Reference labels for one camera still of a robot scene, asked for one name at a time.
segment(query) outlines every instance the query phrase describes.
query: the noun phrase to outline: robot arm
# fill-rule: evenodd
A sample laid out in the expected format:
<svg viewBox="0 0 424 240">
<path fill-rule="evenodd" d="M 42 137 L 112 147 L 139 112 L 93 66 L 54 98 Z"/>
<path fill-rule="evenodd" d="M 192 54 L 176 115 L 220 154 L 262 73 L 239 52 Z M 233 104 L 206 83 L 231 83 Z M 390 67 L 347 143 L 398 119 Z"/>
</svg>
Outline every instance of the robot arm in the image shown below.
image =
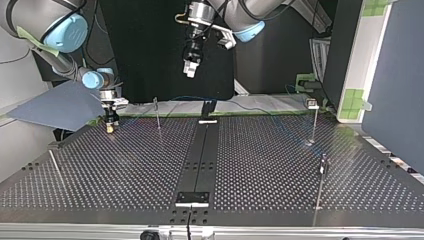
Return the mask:
<svg viewBox="0 0 424 240">
<path fill-rule="evenodd" d="M 27 39 L 30 49 L 56 74 L 80 81 L 90 89 L 105 88 L 114 82 L 111 71 L 79 67 L 67 54 L 79 49 L 87 37 L 88 24 L 78 14 L 85 3 L 86 0 L 0 0 L 0 27 L 16 38 L 19 29 L 24 29 L 31 35 L 32 41 Z M 37 47 L 34 40 L 59 53 Z"/>
<path fill-rule="evenodd" d="M 187 21 L 177 20 L 188 25 L 186 46 L 184 48 L 184 73 L 193 78 L 197 67 L 203 59 L 203 43 L 208 32 L 214 29 L 221 33 L 218 45 L 225 49 L 235 47 L 233 34 L 242 42 L 248 42 L 265 27 L 264 16 L 268 15 L 282 3 L 288 6 L 296 0 L 192 0 L 189 5 Z M 219 14 L 227 25 L 226 29 L 214 25 Z"/>
</svg>

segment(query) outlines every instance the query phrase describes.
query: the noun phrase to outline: dark background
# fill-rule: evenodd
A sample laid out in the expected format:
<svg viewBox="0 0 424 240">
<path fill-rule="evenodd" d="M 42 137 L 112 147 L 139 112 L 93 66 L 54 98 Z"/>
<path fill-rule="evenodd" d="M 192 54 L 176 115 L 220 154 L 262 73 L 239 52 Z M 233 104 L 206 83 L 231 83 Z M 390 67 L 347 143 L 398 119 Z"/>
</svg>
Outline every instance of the dark background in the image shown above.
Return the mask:
<svg viewBox="0 0 424 240">
<path fill-rule="evenodd" d="M 320 0 L 333 21 L 337 2 Z M 94 3 L 88 1 L 83 9 L 89 24 Z M 116 62 L 98 66 L 87 59 L 88 63 L 93 68 L 112 67 L 124 81 L 124 97 L 132 103 L 183 95 L 228 99 L 234 94 L 234 78 L 251 93 L 284 93 L 297 74 L 312 72 L 311 25 L 290 9 L 267 22 L 253 41 L 239 42 L 232 51 L 218 48 L 212 35 L 195 79 L 187 78 L 182 73 L 185 26 L 174 21 L 184 4 L 184 0 L 101 0 L 97 17 L 108 34 L 95 25 L 86 49 L 98 62 L 112 56 Z M 81 51 L 73 56 L 80 61 Z M 38 59 L 37 64 L 45 81 L 62 80 L 44 61 Z"/>
</svg>

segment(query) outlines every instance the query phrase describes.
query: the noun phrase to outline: white wall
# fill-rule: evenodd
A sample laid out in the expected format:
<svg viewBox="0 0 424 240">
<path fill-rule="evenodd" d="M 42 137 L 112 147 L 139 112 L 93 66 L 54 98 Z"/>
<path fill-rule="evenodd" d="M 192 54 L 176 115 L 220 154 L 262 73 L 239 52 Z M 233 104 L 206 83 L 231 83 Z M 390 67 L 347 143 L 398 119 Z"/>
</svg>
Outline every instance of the white wall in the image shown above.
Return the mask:
<svg viewBox="0 0 424 240">
<path fill-rule="evenodd" d="M 9 36 L 0 28 L 0 63 L 24 56 L 25 41 Z M 52 129 L 30 123 L 13 121 L 5 113 L 48 90 L 41 80 L 34 57 L 14 63 L 0 64 L 0 181 L 9 177 L 26 163 L 43 154 L 54 141 Z"/>
<path fill-rule="evenodd" d="M 346 89 L 363 89 L 363 100 L 368 100 L 390 12 L 391 5 L 388 5 L 382 16 L 361 16 L 338 109 L 342 109 Z M 356 120 L 340 119 L 339 116 L 338 120 L 362 123 L 363 116 L 364 110 Z"/>
</svg>

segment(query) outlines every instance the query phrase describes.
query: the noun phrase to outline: optical breadboard table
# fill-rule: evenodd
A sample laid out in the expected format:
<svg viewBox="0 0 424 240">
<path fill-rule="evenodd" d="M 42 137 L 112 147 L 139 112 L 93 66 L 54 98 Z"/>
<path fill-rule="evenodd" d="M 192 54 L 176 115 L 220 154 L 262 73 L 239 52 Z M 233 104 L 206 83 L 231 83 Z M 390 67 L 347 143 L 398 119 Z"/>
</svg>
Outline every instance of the optical breadboard table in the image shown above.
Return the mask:
<svg viewBox="0 0 424 240">
<path fill-rule="evenodd" d="M 0 222 L 424 229 L 424 186 L 334 118 L 318 117 L 312 146 L 311 115 L 217 120 L 86 127 L 0 184 Z M 187 192 L 207 206 L 176 207 Z"/>
</svg>

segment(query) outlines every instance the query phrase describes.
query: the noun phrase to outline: perforated metal surface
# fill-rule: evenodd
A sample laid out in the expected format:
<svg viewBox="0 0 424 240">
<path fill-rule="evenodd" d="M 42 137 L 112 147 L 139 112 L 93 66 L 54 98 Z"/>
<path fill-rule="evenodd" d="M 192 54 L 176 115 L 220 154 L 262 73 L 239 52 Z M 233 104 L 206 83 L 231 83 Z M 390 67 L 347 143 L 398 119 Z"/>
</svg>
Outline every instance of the perforated metal surface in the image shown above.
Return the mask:
<svg viewBox="0 0 424 240">
<path fill-rule="evenodd" d="M 313 210 L 319 158 L 270 117 L 221 118 L 216 210 Z"/>
<path fill-rule="evenodd" d="M 98 126 L 33 166 L 0 193 L 0 207 L 42 210 L 167 210 L 196 130 L 195 119 L 122 121 Z"/>
<path fill-rule="evenodd" d="M 309 136 L 310 128 L 299 128 L 302 117 L 283 117 L 282 121 L 294 138 Z M 336 211 L 423 211 L 423 187 L 408 185 L 402 169 L 355 135 L 351 128 L 323 117 L 318 121 L 317 143 L 312 151 L 327 154 L 331 166 L 321 207 Z"/>
<path fill-rule="evenodd" d="M 420 226 L 423 185 L 333 118 L 319 116 L 307 146 L 312 123 L 311 115 L 221 118 L 210 224 Z M 323 154 L 330 171 L 316 211 Z"/>
</svg>

